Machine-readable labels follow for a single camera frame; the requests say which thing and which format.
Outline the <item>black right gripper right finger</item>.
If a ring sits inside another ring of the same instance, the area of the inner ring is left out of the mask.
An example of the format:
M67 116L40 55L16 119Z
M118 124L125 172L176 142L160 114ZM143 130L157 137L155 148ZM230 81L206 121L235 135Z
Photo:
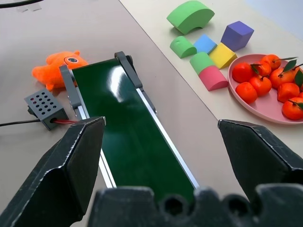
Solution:
M261 125L219 120L233 172L249 201L255 188L268 183L303 185L303 158Z

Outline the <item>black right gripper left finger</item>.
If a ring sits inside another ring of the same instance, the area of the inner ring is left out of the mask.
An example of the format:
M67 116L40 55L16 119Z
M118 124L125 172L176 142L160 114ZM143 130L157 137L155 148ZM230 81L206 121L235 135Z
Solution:
M70 227L86 214L98 174L105 117L72 124L0 214L0 227Z

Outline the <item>green conveyor belt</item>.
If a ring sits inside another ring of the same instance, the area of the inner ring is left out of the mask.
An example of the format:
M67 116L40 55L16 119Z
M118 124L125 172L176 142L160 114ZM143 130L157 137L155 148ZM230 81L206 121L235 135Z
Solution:
M146 186L160 201L170 194L188 202L199 186L156 115L133 59L123 52L84 67L60 67L79 119L103 116L99 168L107 188Z

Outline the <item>pink plate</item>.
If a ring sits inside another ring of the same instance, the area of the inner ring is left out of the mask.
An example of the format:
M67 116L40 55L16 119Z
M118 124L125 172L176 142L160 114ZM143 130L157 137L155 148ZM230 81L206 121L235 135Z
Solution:
M286 118L283 115L282 113L283 104L277 100L277 90L275 89L271 89L267 95L257 98L257 100L252 104L247 104L246 102L244 102L240 98L240 96L236 93L235 89L239 83L232 78L233 68L237 64L242 62L256 63L264 56L265 54L260 54L260 53L247 54L235 59L230 64L228 69L228 82L229 82L230 93L245 109L247 109L252 114L264 120L278 124L286 124L286 125L303 124L303 119L294 121Z

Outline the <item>orange tangerine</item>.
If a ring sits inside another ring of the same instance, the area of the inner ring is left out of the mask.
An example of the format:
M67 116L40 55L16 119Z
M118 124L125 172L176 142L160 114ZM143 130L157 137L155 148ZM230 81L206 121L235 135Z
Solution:
M252 77L249 83L256 90L258 96L265 96L272 88L271 81L265 76Z
M267 63L272 70L278 69L281 65L280 58L274 54L265 55L264 57L261 58L260 61Z
M285 101L282 106L282 113L290 120L303 119L303 98L294 97Z
M258 71L258 75L260 76L269 76L272 71L271 66L262 61L254 63L254 68Z
M301 68L292 69L286 72L283 72L283 68L278 68L272 71L269 75L272 88L278 89L281 84L294 82L294 78L298 71L303 73Z
M251 65L246 62L235 65L232 70L232 78L238 83L248 82L253 75Z
M249 82L240 83L236 89L238 96L247 104L251 104L256 101L258 95L255 88Z
M284 103L288 99L298 97L300 94L299 87L294 83L284 83L278 87L277 100Z

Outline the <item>grey perforated control box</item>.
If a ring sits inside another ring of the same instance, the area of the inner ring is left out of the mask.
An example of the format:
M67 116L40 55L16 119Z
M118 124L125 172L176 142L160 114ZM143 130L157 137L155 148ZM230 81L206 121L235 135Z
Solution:
M24 101L28 112L37 117L49 131L57 126L55 120L68 120L63 106L46 88L27 96Z

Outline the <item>pink foam half cylinder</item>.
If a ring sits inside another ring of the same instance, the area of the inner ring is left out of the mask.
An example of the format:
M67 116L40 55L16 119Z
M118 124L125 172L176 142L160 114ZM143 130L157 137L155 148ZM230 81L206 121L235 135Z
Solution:
M221 71L214 65L208 66L198 74L208 91L228 87L228 81Z

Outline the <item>orange plush fish toy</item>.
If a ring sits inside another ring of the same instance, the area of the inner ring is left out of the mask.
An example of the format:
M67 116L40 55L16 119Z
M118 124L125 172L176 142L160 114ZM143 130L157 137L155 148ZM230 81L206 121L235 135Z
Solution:
M32 69L32 76L38 82L45 85L48 91L53 91L57 88L65 88L65 84L59 67L66 65L68 69L75 69L87 66L89 63L80 57L80 51L75 52L58 52L49 55L46 60L46 65L37 66Z

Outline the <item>yellow foam cube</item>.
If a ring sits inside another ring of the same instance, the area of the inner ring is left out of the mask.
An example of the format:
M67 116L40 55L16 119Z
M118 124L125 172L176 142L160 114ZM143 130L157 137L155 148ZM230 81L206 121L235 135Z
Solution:
M209 54L210 59L219 69L229 67L237 59L237 55L223 43L219 43Z

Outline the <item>green foam half cylinder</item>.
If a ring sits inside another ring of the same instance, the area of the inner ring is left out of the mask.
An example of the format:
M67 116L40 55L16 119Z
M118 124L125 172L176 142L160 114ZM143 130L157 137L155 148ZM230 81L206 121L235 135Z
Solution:
M205 52L195 54L189 62L197 75L205 68L215 65L209 55Z
M184 36L176 37L170 44L170 49L180 58L197 54L197 49Z

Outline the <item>beige table mat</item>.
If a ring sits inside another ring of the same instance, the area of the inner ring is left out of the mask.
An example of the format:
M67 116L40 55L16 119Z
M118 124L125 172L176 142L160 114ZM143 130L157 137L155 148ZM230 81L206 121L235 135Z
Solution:
M167 20L168 14L186 0L120 0L121 4L157 45L165 57L180 73L192 90L199 96L216 119L231 119L251 122L268 127L275 134L303 132L303 124L279 124L263 120L250 113L228 89L215 92L206 90L197 78L189 61L179 59L170 49L171 41L180 32ZM246 47L237 51L237 56L246 54L273 53L281 57L303 58L303 40L281 29L259 14L245 0L200 0L214 11L215 15L205 28L197 28L186 35L192 42L202 34L218 43L228 24L242 21L254 29Z

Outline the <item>purple foam cube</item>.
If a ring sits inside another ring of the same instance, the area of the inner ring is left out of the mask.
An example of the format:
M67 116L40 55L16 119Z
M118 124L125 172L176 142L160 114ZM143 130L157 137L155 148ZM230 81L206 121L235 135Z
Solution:
M253 33L254 29L241 21L236 21L226 27L221 43L235 52L247 45Z

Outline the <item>blue foam block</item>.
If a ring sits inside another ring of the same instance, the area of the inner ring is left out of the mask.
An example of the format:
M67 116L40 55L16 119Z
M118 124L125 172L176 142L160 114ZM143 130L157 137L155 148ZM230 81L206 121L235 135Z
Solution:
M197 53L205 52L210 54L217 47L217 44L206 34L203 34L196 40L194 47L196 48Z

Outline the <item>green foam arch block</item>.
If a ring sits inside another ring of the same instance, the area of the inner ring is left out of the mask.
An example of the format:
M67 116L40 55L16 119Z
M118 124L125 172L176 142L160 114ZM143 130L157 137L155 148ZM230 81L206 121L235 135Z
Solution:
M197 0L187 1L176 7L167 20L183 35L193 29L204 28L215 15L214 11Z

